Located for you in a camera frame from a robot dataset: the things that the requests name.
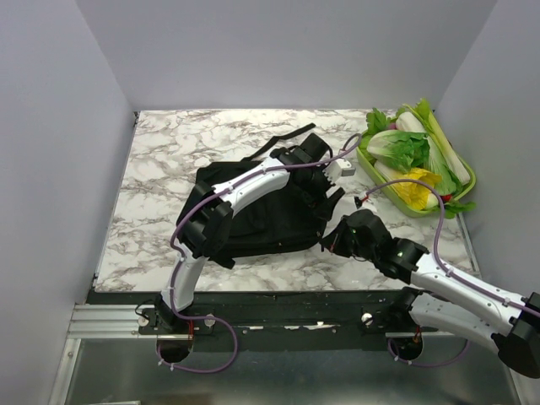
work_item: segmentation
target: white wall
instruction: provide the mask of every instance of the white wall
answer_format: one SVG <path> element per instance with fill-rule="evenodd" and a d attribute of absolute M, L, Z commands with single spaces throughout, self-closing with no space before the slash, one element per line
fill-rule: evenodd
<path fill-rule="evenodd" d="M 2 1 L 0 55 L 0 402 L 42 404 L 133 115 L 74 1 Z"/>
<path fill-rule="evenodd" d="M 442 97 L 495 0 L 78 0 L 138 109 Z"/>
<path fill-rule="evenodd" d="M 437 109 L 478 175 L 466 221 L 482 274 L 525 295 L 540 292 L 539 15 L 499 0 Z"/>

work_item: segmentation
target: metal floor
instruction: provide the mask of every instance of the metal floor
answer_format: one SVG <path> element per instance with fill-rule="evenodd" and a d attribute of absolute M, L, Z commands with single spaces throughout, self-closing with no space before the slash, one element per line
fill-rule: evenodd
<path fill-rule="evenodd" d="M 463 340 L 431 337 L 420 360 L 458 353 Z M 224 353 L 194 353 L 183 362 L 213 367 Z M 464 359 L 439 369 L 398 364 L 387 352 L 362 350 L 241 352 L 216 375 L 158 366 L 152 340 L 82 341 L 67 404 L 141 401 L 142 405 L 517 404 L 510 373 L 473 345 Z"/>

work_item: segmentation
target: white marble surface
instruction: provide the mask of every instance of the white marble surface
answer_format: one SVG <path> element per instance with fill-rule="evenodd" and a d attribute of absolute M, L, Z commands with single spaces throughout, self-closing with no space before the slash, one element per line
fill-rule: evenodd
<path fill-rule="evenodd" d="M 192 189 L 198 167 L 211 161 L 238 160 L 252 154 L 272 135 L 282 135 L 314 122 L 315 133 L 334 150 L 365 130 L 366 110 L 224 110 L 144 111 L 133 139 L 126 173 L 105 244 L 96 283 L 98 291 L 160 291 L 176 253 L 169 247 L 174 223 Z M 304 136 L 285 145 L 301 142 Z M 349 157 L 356 166 L 356 156 Z M 352 213 L 353 195 L 373 186 L 357 166 L 354 177 L 340 180 L 347 195 L 338 204 L 327 232 Z M 365 205 L 393 235 L 432 246 L 436 217 L 411 219 L 381 193 Z M 444 259 L 473 272 L 461 228 L 447 220 L 440 240 Z M 402 283 L 381 275 L 368 262 L 356 262 L 308 251 L 239 258 L 232 269 L 210 262 L 197 290 L 268 291 L 395 289 Z"/>

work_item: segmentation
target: robotic arm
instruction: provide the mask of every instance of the robotic arm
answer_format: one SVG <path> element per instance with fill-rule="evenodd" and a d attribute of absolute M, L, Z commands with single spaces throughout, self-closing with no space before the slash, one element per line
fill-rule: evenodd
<path fill-rule="evenodd" d="M 427 290 L 408 289 L 409 297 L 395 315 L 478 343 L 513 370 L 540 378 L 540 319 L 530 313 L 540 307 L 539 294 L 526 299 L 443 262 L 447 273 L 426 247 L 392 238 L 381 219 L 367 209 L 344 216 L 321 244 L 339 256 L 369 260 L 387 277 Z M 494 296 L 504 297 L 503 302 Z M 510 305 L 516 302 L 524 308 Z"/>
<path fill-rule="evenodd" d="M 181 311 L 193 302 L 203 266 L 224 246 L 232 218 L 258 198 L 292 182 L 315 210 L 331 213 L 344 191 L 339 188 L 328 199 L 326 193 L 339 176 L 350 173 L 351 166 L 342 159 L 319 162 L 326 151 L 327 145 L 311 134 L 293 151 L 275 149 L 270 158 L 232 181 L 214 187 L 197 183 L 179 217 L 181 235 L 175 234 L 172 241 L 180 242 L 175 248 L 181 254 L 170 287 L 162 293 L 166 306 Z M 395 308 L 397 321 L 454 333 L 497 353 L 513 370 L 540 378 L 540 318 L 532 314 L 540 311 L 539 294 L 526 299 L 445 262 L 443 270 L 426 247 L 392 238 L 381 220 L 366 209 L 344 216 L 321 245 L 342 257 L 369 260 L 387 277 L 425 289 L 408 289 L 407 298 Z M 503 302 L 494 296 L 504 297 Z"/>

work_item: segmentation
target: screw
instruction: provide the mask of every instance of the screw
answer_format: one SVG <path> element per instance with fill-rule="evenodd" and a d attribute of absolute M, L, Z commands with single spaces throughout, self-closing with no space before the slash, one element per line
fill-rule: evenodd
<path fill-rule="evenodd" d="M 213 314 L 208 314 L 207 315 L 208 317 L 212 317 L 213 318 Z M 214 319 L 205 319 L 204 320 L 204 325 L 206 325 L 207 327 L 213 327 L 215 325 L 216 321 Z"/>
<path fill-rule="evenodd" d="M 137 324 L 140 327 L 146 327 L 149 323 L 150 321 L 147 318 L 143 318 L 142 316 L 137 319 Z"/>
<path fill-rule="evenodd" d="M 362 323 L 367 327 L 373 323 L 373 316 L 369 312 L 365 312 L 360 318 Z"/>

